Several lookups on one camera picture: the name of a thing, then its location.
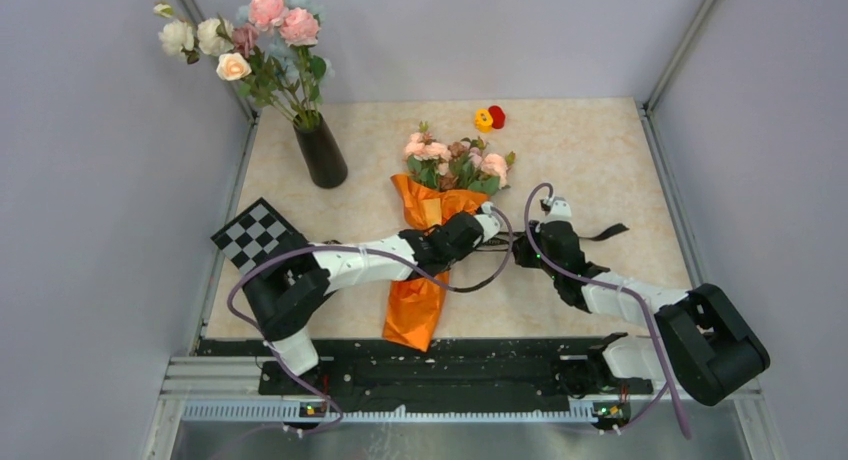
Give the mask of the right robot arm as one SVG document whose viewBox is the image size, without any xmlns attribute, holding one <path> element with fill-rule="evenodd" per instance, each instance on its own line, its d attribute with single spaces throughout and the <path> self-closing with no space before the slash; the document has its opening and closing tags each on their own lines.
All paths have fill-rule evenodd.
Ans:
<svg viewBox="0 0 848 460">
<path fill-rule="evenodd" d="M 588 261 L 580 238 L 564 221 L 533 221 L 514 237 L 517 265 L 548 274 L 559 297 L 589 314 L 646 326 L 652 318 L 678 385 L 714 406 L 766 371 L 768 350 L 725 292 L 710 283 L 664 288 Z"/>
</svg>

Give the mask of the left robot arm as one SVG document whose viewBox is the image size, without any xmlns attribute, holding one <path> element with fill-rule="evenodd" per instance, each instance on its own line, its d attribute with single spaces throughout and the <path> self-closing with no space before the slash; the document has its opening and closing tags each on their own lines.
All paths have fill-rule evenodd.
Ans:
<svg viewBox="0 0 848 460">
<path fill-rule="evenodd" d="M 341 289 L 377 281 L 436 277 L 493 238 L 501 222 L 492 213 L 462 211 L 428 230 L 402 230 L 357 245 L 318 245 L 301 239 L 283 247 L 243 277 L 257 329 L 284 365 L 283 381 L 297 393 L 319 384 L 319 355 L 309 335 L 311 316 Z"/>
</svg>

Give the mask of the black tapered vase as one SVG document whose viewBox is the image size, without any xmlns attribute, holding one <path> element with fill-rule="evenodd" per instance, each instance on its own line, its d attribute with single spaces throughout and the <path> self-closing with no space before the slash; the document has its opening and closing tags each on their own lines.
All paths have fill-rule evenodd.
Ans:
<svg viewBox="0 0 848 460">
<path fill-rule="evenodd" d="M 313 183 L 323 189 L 340 186 L 348 176 L 348 166 L 324 117 L 314 127 L 293 125 L 295 136 Z"/>
</svg>

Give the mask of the black white checkerboard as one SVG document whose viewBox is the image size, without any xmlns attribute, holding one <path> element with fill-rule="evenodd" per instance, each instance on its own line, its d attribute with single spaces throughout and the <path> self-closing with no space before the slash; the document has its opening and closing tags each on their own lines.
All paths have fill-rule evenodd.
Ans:
<svg viewBox="0 0 848 460">
<path fill-rule="evenodd" d="M 306 237 L 262 197 L 210 239 L 242 275 L 269 257 L 308 245 Z"/>
</svg>

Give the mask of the pink and white flower bunch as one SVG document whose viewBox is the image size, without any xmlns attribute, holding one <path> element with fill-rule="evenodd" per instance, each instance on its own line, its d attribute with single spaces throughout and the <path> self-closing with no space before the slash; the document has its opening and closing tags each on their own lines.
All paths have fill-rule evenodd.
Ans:
<svg viewBox="0 0 848 460">
<path fill-rule="evenodd" d="M 329 60 L 313 52 L 324 15 L 312 0 L 249 0 L 236 18 L 193 21 L 167 1 L 153 6 L 166 23 L 157 33 L 164 54 L 187 65 L 209 59 L 217 77 L 257 108 L 270 107 L 300 131 L 321 122 L 321 86 Z"/>
</svg>

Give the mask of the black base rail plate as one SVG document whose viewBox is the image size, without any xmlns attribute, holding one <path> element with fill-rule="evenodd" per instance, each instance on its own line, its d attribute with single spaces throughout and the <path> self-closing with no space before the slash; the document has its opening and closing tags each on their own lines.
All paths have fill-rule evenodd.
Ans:
<svg viewBox="0 0 848 460">
<path fill-rule="evenodd" d="M 344 412 L 565 412 L 593 395 L 651 394 L 649 380 L 617 379 L 600 337 L 439 339 L 428 351 L 384 340 L 317 340 L 317 367 L 290 379 L 263 364 L 258 391 L 293 396 L 316 389 Z"/>
</svg>

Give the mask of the aluminium frame rail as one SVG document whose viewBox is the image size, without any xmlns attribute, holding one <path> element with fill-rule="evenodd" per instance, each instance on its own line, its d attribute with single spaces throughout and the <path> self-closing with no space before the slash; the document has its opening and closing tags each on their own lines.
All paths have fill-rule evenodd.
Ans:
<svg viewBox="0 0 848 460">
<path fill-rule="evenodd" d="M 191 421 L 242 424 L 206 444 L 215 459 L 264 440 L 321 458 L 786 457 L 757 381 L 711 407 L 681 393 L 684 436 L 661 383 L 603 373 L 598 348 L 593 337 L 442 339 L 425 353 L 321 340 L 319 365 L 296 382 L 259 341 L 202 341 L 168 362 L 144 457 L 170 458 Z"/>
</svg>

